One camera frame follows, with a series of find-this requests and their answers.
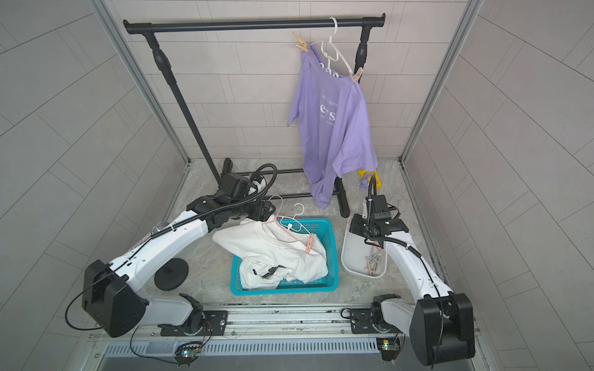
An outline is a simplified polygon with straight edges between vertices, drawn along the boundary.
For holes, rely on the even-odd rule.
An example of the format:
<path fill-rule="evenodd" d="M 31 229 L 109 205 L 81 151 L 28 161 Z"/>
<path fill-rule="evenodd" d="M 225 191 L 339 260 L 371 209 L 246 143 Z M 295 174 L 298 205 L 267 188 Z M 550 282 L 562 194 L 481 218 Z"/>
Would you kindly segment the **white garment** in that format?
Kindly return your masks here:
<path fill-rule="evenodd" d="M 299 280 L 305 284 L 328 274 L 326 250 L 317 235 L 310 254 L 306 253 L 308 237 L 287 231 L 274 224 L 246 220 L 235 227 L 218 230 L 213 241 L 241 258 L 240 277 L 244 290 L 275 289 L 281 281 Z"/>

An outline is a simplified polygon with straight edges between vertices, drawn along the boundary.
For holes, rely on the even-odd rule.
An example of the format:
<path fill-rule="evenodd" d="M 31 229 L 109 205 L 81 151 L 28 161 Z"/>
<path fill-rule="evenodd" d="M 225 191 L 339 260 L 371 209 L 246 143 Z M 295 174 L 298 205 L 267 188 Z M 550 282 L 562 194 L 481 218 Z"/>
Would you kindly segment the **pink wire hanger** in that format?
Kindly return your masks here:
<path fill-rule="evenodd" d="M 285 201 L 280 195 L 271 196 L 269 201 L 272 202 L 274 199 L 278 199 L 280 201 L 280 205 L 276 208 L 272 222 L 284 228 L 287 231 L 289 237 L 295 237 L 297 234 L 306 235 L 308 237 L 306 250 L 309 251 L 312 247 L 312 233 L 294 216 L 289 217 L 282 215 L 282 208 Z"/>

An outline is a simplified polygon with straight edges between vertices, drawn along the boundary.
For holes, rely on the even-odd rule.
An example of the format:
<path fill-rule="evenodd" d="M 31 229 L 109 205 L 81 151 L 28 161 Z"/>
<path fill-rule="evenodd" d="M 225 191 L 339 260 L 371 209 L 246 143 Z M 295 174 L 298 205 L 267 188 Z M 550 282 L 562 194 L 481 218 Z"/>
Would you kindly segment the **pink clothespin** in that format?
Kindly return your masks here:
<path fill-rule="evenodd" d="M 306 253 L 307 254 L 310 254 L 312 252 L 312 248 L 314 246 L 314 243 L 315 243 L 315 235 L 311 233 L 309 235 L 309 237 L 308 237 L 308 241 L 307 241 L 307 244 L 306 244 Z"/>
<path fill-rule="evenodd" d="M 356 73 L 351 76 L 351 80 L 354 83 L 358 83 L 363 75 L 363 72 L 364 72 L 364 69 L 362 67 L 359 67 L 357 69 Z"/>

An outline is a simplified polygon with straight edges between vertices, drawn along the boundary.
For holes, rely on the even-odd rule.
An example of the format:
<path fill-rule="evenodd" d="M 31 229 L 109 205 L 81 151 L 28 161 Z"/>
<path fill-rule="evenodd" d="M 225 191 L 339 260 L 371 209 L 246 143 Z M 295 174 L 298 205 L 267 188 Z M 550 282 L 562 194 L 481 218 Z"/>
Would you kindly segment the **purple t-shirt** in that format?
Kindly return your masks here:
<path fill-rule="evenodd" d="M 327 72 L 315 46 L 301 52 L 302 69 L 287 125 L 298 122 L 303 170 L 320 209 L 329 206 L 334 182 L 353 171 L 377 169 L 368 107 L 360 84 Z"/>

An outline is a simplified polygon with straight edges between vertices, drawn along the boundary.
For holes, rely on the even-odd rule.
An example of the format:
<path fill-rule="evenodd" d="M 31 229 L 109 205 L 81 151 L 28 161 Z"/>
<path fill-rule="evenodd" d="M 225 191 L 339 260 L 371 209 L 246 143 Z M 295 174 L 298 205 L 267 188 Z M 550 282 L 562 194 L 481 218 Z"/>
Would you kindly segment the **beige clothespin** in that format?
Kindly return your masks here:
<path fill-rule="evenodd" d="M 299 50 L 305 52 L 305 53 L 309 53 L 310 50 L 308 49 L 308 45 L 307 43 L 304 41 L 304 39 L 302 39 L 300 37 L 300 35 L 297 32 L 293 32 L 292 33 L 294 35 L 294 37 L 297 39 L 298 44 L 295 45 L 296 48 L 298 48 Z"/>

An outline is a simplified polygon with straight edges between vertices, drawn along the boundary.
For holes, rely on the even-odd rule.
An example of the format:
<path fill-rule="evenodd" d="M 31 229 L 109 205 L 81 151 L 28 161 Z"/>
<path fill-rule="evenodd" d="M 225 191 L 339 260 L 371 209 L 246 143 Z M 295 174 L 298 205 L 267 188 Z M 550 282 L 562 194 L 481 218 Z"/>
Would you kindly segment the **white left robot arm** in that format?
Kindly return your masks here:
<path fill-rule="evenodd" d="M 177 334 L 195 335 L 203 327 L 203 307 L 187 294 L 176 298 L 147 296 L 139 291 L 179 252 L 222 227 L 229 220 L 266 221 L 275 211 L 266 196 L 277 169 L 265 164 L 250 177 L 226 173 L 218 191 L 191 202 L 173 222 L 151 232 L 124 255 L 109 263 L 97 260 L 84 272 L 82 309 L 111 338 L 139 326 L 159 326 Z"/>

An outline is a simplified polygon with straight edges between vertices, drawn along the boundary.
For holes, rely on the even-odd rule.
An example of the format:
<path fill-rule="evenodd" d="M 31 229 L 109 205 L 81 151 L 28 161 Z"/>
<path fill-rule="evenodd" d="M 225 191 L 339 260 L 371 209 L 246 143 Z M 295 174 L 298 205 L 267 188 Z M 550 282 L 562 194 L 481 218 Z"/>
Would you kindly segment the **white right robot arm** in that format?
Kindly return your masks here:
<path fill-rule="evenodd" d="M 341 263 L 353 275 L 381 278 L 389 260 L 396 263 L 414 303 L 396 294 L 374 297 L 373 328 L 399 331 L 424 366 L 472 359 L 476 345 L 471 301 L 431 269 L 398 209 L 383 195 L 367 196 L 363 213 L 354 214 L 346 229 Z"/>

